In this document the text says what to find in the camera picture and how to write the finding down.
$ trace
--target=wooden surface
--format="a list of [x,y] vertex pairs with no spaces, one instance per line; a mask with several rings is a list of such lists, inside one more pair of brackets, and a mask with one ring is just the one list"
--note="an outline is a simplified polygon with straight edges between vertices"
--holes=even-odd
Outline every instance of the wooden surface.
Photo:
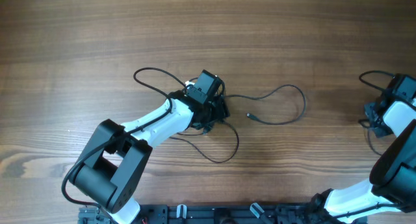
[[[357,124],[379,95],[358,81],[367,70],[416,75],[415,0],[0,0],[0,223],[75,223],[62,178],[95,127],[157,108],[163,98],[133,72],[163,68],[185,81],[202,69],[227,93],[263,95],[295,84],[305,117],[286,126],[250,121],[295,117],[290,88],[265,99],[230,99],[240,150],[227,164],[167,140],[135,192],[142,204],[308,201],[369,176],[377,160]],[[142,79],[180,88],[149,71]],[[369,78],[385,86],[388,79]],[[379,151],[394,138],[375,142]],[[223,126],[190,138],[220,160],[235,137]],[[115,163],[119,161],[110,156]],[[72,185],[69,193],[87,199]],[[370,223],[415,223],[379,214]]]

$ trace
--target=wood grain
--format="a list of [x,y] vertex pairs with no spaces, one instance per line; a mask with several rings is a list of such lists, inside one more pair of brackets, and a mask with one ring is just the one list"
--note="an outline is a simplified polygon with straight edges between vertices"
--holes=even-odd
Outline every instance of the wood grain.
[[[60,184],[95,127],[139,118],[163,102],[134,82],[144,66],[184,81],[206,69],[228,94],[295,84],[308,106],[297,123],[266,126],[245,114],[291,119],[302,109],[296,90],[230,99],[229,122],[241,139],[236,157],[216,165],[168,140],[152,152],[135,192],[142,204],[299,202],[359,182],[378,157],[357,120],[379,93],[358,75],[416,75],[415,29],[415,0],[0,0],[0,223],[75,223],[78,207],[64,200]],[[167,92],[180,88],[160,73],[141,77]],[[189,140],[219,160],[235,143],[223,126]],[[393,140],[377,140],[377,150]]]

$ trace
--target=cable connector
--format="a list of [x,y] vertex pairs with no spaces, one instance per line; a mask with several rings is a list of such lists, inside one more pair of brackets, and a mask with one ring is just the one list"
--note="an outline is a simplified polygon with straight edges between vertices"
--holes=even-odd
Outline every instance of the cable connector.
[[259,121],[259,118],[257,118],[255,115],[251,113],[247,113],[247,118],[254,120],[254,121]]

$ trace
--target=white robotic arm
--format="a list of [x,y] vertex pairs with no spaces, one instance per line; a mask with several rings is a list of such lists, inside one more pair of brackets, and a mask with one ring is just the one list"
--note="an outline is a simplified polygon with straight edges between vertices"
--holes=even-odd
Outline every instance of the white robotic arm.
[[415,145],[416,120],[412,119],[377,161],[370,179],[329,193],[324,205],[329,215],[352,223],[357,218],[379,212],[413,212],[416,204]]
[[[159,146],[170,136],[182,132],[188,128],[194,113],[189,109],[189,106],[185,103],[173,99],[172,100],[172,111],[161,120],[157,121],[145,127],[143,131],[133,133],[131,136],[137,140],[145,140],[147,143],[154,147]],[[161,116],[169,109],[169,101],[166,100],[162,106],[153,112],[127,123],[121,125],[125,127],[125,131],[131,131],[137,127],[147,123],[158,116]],[[128,202],[115,214],[110,216],[119,224],[130,224],[137,217],[140,212],[140,205],[135,201],[134,197],[131,197]]]
[[[382,117],[382,121],[371,125],[387,127],[396,137],[399,137],[406,127],[410,126],[411,122],[416,119],[416,81],[407,75],[399,74],[394,76],[388,89],[390,93],[383,93],[377,103],[366,105],[366,113],[370,122],[371,120],[377,121],[375,116]],[[370,182],[370,179],[366,179],[349,188],[334,190],[326,200],[325,209],[330,215],[337,216],[363,210],[377,204],[393,204],[383,196],[374,195],[372,189],[373,184]],[[339,221],[351,223],[357,218],[386,211],[400,212],[401,210],[385,206],[357,215],[339,218]]]

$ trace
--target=wire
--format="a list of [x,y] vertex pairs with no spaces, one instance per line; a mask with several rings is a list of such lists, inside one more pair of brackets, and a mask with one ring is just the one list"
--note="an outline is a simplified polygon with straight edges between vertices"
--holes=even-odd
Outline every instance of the wire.
[[199,77],[194,77],[194,78],[192,78],[192,79],[190,79],[188,82],[192,82],[192,81],[195,81],[196,79],[198,79]]
[[361,75],[359,75],[358,79],[359,79],[359,81],[361,81],[362,83],[364,83],[364,84],[366,84],[366,85],[368,85],[368,86],[370,86],[370,87],[372,87],[372,88],[375,88],[375,89],[377,89],[377,90],[379,90],[379,91],[385,92],[385,89],[384,89],[384,88],[381,88],[381,87],[379,87],[379,86],[377,86],[377,85],[374,85],[374,84],[372,84],[372,83],[370,83],[370,82],[368,82],[368,81],[363,80],[363,77],[364,77],[364,76],[366,76],[366,75],[368,75],[368,74],[373,74],[373,73],[388,75],[388,76],[390,76],[390,77],[392,77],[392,78],[394,78],[394,77],[395,77],[395,75],[394,75],[394,74],[392,74],[392,73],[386,72],[386,71],[367,71],[367,72],[364,72],[364,73],[362,73]]
[[197,150],[197,152],[199,152],[205,159],[207,159],[210,162],[214,162],[214,163],[217,163],[217,164],[225,163],[225,162],[228,162],[229,160],[231,160],[237,154],[237,151],[239,150],[239,145],[240,145],[240,138],[239,138],[239,134],[237,133],[237,130],[235,130],[235,128],[231,124],[229,124],[225,121],[219,121],[219,123],[225,124],[229,128],[231,128],[235,133],[235,137],[237,138],[237,144],[235,146],[233,154],[229,158],[227,158],[223,161],[217,161],[217,160],[213,160],[213,159],[209,158],[207,155],[205,155],[205,153],[203,153],[200,149],[198,149],[198,147],[196,147],[193,143],[189,142],[188,140],[181,139],[181,138],[176,138],[176,137],[170,137],[170,138],[173,139],[173,140],[180,140],[180,141],[189,143],[191,146],[193,146],[193,148],[195,148]]
[[178,134],[180,136],[202,136],[203,132],[197,133],[197,134],[183,134],[183,133],[176,133],[176,134]]
[[120,135],[120,136],[117,136],[117,137],[114,137],[113,139],[110,139],[109,141],[107,141],[107,142],[105,142],[105,143],[103,143],[103,144],[99,145],[98,147],[96,147],[95,149],[91,150],[90,152],[88,152],[88,153],[87,153],[87,154],[85,154],[84,156],[80,157],[80,158],[78,159],[78,161],[77,161],[77,162],[76,162],[76,163],[72,166],[72,168],[69,170],[69,172],[67,172],[67,174],[66,174],[66,175],[65,175],[65,177],[64,177],[64,180],[62,181],[61,191],[62,191],[63,196],[64,196],[64,197],[65,197],[65,198],[66,198],[69,202],[71,202],[71,203],[75,203],[75,204],[78,204],[78,205],[92,205],[92,206],[96,206],[96,207],[98,207],[98,208],[101,208],[101,205],[100,205],[100,204],[98,204],[98,203],[95,203],[95,202],[78,201],[78,200],[72,199],[72,198],[68,195],[68,193],[66,192],[66,184],[68,183],[69,177],[72,175],[72,173],[73,173],[75,170],[77,170],[77,169],[78,169],[78,167],[79,167],[79,166],[81,166],[81,165],[82,165],[82,163],[84,163],[84,162],[85,162],[85,160],[87,160],[88,158],[90,158],[92,155],[94,155],[94,154],[95,154],[95,153],[97,153],[98,151],[100,151],[100,150],[102,150],[102,149],[106,148],[106,146],[108,146],[108,145],[110,145],[110,144],[112,144],[112,143],[116,143],[117,141],[122,140],[122,139],[124,139],[124,138],[126,138],[126,137],[130,136],[132,133],[135,133],[135,132],[138,132],[138,131],[143,130],[143,129],[144,129],[144,128],[146,128],[147,126],[149,126],[149,125],[151,125],[151,124],[153,124],[153,123],[155,123],[155,122],[159,121],[160,119],[162,119],[163,117],[165,117],[166,115],[168,115],[168,114],[172,111],[173,104],[172,104],[172,100],[171,100],[171,98],[168,96],[168,94],[166,94],[166,93],[164,93],[163,91],[161,91],[161,90],[159,90],[159,89],[157,89],[157,88],[155,88],[155,87],[153,87],[153,86],[150,86],[149,84],[146,84],[146,83],[144,83],[144,82],[142,82],[142,81],[140,81],[140,80],[138,80],[138,79],[137,79],[137,74],[138,74],[139,72],[141,72],[141,71],[145,71],[145,70],[155,70],[155,71],[160,71],[160,72],[163,72],[163,73],[165,73],[165,74],[167,74],[167,75],[171,76],[172,78],[174,78],[174,79],[175,79],[177,82],[179,82],[181,85],[185,86],[185,84],[184,84],[182,81],[180,81],[177,77],[175,77],[174,75],[172,75],[171,73],[169,73],[169,72],[167,72],[167,71],[165,71],[165,70],[162,70],[162,69],[159,69],[159,68],[142,68],[142,69],[138,69],[138,70],[134,73],[134,75],[133,75],[134,80],[135,80],[136,82],[138,82],[139,84],[141,84],[141,85],[143,85],[143,86],[145,86],[145,87],[148,87],[148,88],[150,88],[150,89],[152,89],[152,90],[155,90],[156,92],[158,92],[158,93],[160,93],[160,94],[164,95],[164,96],[165,96],[165,98],[167,98],[167,100],[169,101],[169,107],[168,107],[168,109],[166,110],[166,112],[165,112],[164,114],[160,115],[159,117],[157,117],[157,118],[155,118],[155,119],[153,119],[153,120],[151,120],[151,121],[149,121],[149,122],[147,122],[147,123],[145,123],[145,124],[143,124],[143,125],[141,125],[141,126],[139,126],[139,127],[135,128],[135,129],[133,129],[133,130],[131,130],[131,131],[125,132],[125,133],[123,133],[123,134],[122,134],[122,135]]
[[[400,208],[401,206],[402,205],[398,205],[398,204],[379,204],[379,203],[377,203],[377,205],[374,205],[374,206],[371,206],[371,207],[368,207],[368,208],[363,208],[362,210],[358,210],[358,211],[354,211],[354,212],[347,212],[345,214],[340,214],[340,215],[337,215],[337,216],[333,216],[332,218],[333,219],[339,219],[339,218],[345,218],[345,217],[349,218],[350,216],[362,214],[364,212],[368,212],[368,211],[383,208],[383,207]],[[329,221],[330,219],[331,218],[328,218],[328,219],[319,221],[315,224],[321,224],[321,223],[324,223],[326,221]]]
[[370,131],[371,130],[373,130],[372,128],[368,128],[367,129],[367,140],[368,140],[368,142],[369,142],[369,147],[370,147],[370,149],[371,149],[371,151],[373,151],[375,154],[377,154],[377,155],[379,155],[379,156],[382,156],[382,154],[381,153],[379,153],[379,152],[377,152],[376,150],[375,150],[375,148],[374,148],[374,146],[372,145],[372,143],[371,143],[371,137],[370,137]]
[[218,95],[219,97],[221,97],[222,95],[225,95],[225,91],[226,91],[226,84],[224,84],[224,81],[221,80],[221,85],[222,85],[222,90],[220,92],[220,94]]
[[358,123],[363,127],[363,128],[365,128],[365,129],[369,129],[369,128],[371,128],[371,125],[370,125],[370,120],[369,119],[359,119],[358,120]]
[[253,115],[251,113],[247,113],[247,117],[249,117],[250,119],[252,119],[254,121],[257,121],[259,123],[262,123],[262,124],[267,124],[267,125],[285,125],[285,124],[289,124],[289,123],[293,123],[295,121],[298,121],[300,118],[303,117],[303,115],[305,114],[305,111],[306,111],[306,97],[305,97],[305,94],[296,85],[293,85],[293,84],[284,84],[282,86],[277,87],[275,90],[271,91],[269,94],[264,95],[262,97],[249,97],[249,96],[246,96],[246,95],[239,95],[239,94],[227,95],[225,97],[227,97],[227,98],[230,98],[230,97],[241,97],[241,98],[246,98],[246,99],[250,99],[250,100],[257,101],[257,100],[260,100],[260,99],[263,99],[263,98],[266,98],[266,97],[272,95],[274,92],[276,92],[279,89],[284,88],[284,87],[293,87],[293,88],[296,88],[300,92],[300,95],[302,95],[302,99],[304,101],[304,108],[303,108],[302,112],[299,114],[298,117],[296,117],[296,118],[294,118],[294,119],[292,119],[290,121],[284,121],[284,122],[281,122],[281,123],[269,123],[269,122],[260,120],[258,117],[256,117],[255,115]]

